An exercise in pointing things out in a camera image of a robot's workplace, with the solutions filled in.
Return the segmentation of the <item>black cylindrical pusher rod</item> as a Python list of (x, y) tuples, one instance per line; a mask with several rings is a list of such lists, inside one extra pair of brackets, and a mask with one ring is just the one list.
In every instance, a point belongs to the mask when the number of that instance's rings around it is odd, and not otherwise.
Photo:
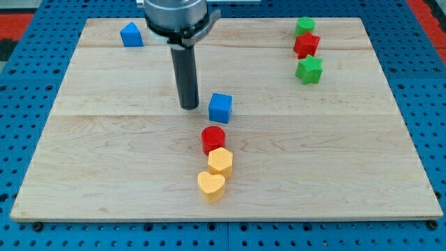
[(180, 107), (186, 110), (199, 106), (199, 89), (194, 47), (171, 49)]

